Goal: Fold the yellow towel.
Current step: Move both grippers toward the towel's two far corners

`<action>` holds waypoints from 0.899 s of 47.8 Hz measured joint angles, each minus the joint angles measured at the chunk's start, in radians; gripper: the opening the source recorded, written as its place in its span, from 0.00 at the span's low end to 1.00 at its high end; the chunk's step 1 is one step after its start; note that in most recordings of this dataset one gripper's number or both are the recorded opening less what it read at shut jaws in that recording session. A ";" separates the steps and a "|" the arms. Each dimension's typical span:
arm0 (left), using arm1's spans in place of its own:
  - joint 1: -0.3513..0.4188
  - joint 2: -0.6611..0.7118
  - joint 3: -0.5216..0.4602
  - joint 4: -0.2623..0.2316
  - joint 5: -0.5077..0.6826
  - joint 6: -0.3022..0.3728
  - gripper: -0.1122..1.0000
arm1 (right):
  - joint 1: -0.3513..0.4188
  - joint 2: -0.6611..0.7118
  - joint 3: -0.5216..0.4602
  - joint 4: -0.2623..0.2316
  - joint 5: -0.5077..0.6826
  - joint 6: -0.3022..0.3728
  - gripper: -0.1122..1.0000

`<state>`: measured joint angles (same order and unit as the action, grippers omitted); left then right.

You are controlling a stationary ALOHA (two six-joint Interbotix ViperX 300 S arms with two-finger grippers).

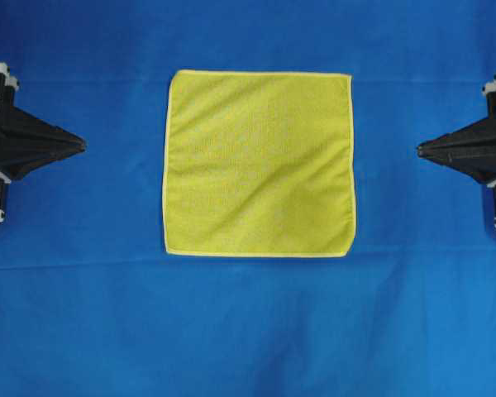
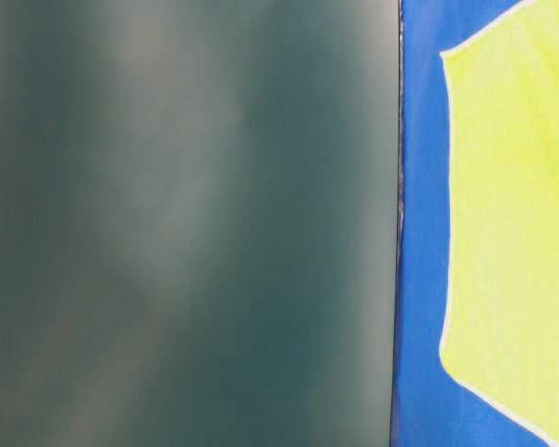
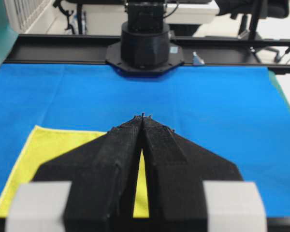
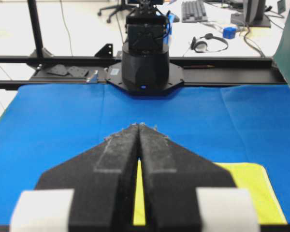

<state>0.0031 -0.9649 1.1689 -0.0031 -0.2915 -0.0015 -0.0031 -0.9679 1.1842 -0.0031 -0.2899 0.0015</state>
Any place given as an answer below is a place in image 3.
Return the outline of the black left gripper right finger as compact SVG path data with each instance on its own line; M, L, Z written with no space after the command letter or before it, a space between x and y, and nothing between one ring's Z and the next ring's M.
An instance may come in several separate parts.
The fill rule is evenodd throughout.
M231 161L150 117L142 123L149 215L163 232L265 232L253 182Z

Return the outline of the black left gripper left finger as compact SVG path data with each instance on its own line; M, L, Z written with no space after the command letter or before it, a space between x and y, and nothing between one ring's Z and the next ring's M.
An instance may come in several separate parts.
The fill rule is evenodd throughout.
M22 184L7 232L128 232L141 146L140 116L41 164Z

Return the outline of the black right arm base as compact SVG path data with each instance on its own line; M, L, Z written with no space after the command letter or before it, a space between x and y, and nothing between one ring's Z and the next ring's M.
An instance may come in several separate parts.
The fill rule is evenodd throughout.
M127 74L159 75L184 64L182 48L171 43L166 0L126 0L128 20L105 61Z

